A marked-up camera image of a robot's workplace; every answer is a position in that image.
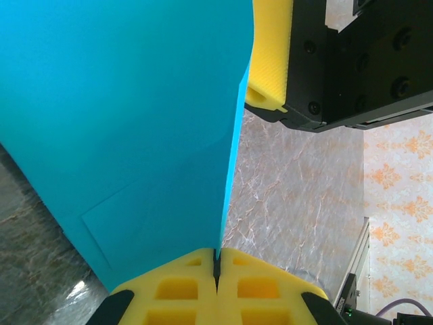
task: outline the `orange damask wallpaper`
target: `orange damask wallpaper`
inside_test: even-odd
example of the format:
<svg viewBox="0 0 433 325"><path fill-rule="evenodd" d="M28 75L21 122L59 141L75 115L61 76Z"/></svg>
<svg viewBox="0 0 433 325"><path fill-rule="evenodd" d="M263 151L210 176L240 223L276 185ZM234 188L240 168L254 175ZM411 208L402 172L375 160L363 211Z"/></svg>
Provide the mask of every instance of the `orange damask wallpaper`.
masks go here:
<svg viewBox="0 0 433 325"><path fill-rule="evenodd" d="M370 312L400 298L433 311L433 116L364 134L365 215L370 218ZM397 312L421 314L414 306Z"/></svg>

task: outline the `yellow foam pad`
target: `yellow foam pad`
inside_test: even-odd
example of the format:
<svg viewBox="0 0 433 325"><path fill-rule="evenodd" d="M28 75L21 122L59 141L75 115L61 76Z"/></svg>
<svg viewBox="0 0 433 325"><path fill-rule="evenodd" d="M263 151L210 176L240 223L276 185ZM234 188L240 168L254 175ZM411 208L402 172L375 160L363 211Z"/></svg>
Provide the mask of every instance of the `yellow foam pad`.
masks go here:
<svg viewBox="0 0 433 325"><path fill-rule="evenodd" d="M246 103L280 110L286 102L293 0L254 0L254 45Z"/></svg>
<svg viewBox="0 0 433 325"><path fill-rule="evenodd" d="M200 249L128 281L135 293L120 325L316 325L301 294L316 286L224 248L216 292L213 250Z"/></svg>

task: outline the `black cable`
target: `black cable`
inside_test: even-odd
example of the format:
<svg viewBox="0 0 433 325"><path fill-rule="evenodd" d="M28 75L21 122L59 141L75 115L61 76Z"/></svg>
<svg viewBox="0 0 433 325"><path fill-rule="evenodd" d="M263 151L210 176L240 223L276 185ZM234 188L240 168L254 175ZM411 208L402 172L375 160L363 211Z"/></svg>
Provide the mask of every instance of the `black cable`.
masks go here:
<svg viewBox="0 0 433 325"><path fill-rule="evenodd" d="M381 311L379 311L376 316L382 316L384 313L386 313L388 310L390 310L391 308L394 308L398 305L401 305L402 303L410 303L412 305L417 306L418 308L421 309L421 311L424 313L424 315L432 317L432 314L427 310L427 308L425 308L421 303L419 303L416 300L410 299L410 298L403 298L403 299L398 299L396 301L393 301L389 304L387 304L385 307L382 308Z"/></svg>

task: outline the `gray marble surface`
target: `gray marble surface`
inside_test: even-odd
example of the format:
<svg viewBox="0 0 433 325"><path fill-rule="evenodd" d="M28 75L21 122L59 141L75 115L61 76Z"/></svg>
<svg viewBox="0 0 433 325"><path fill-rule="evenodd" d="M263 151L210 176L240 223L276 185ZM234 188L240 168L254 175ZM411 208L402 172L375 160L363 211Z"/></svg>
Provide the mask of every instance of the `gray marble surface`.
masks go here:
<svg viewBox="0 0 433 325"><path fill-rule="evenodd" d="M352 2L329 0L327 23ZM333 299L363 224L363 134L312 134L246 113L225 246ZM84 324L108 294L0 146L0 324Z"/></svg>

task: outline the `blue paper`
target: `blue paper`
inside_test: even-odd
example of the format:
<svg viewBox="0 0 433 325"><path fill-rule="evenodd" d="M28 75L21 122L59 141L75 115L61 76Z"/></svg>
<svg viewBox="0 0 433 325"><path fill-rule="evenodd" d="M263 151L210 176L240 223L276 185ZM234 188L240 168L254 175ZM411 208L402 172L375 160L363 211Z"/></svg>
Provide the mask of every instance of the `blue paper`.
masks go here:
<svg viewBox="0 0 433 325"><path fill-rule="evenodd" d="M104 285L220 249L251 0L3 0L0 142Z"/></svg>

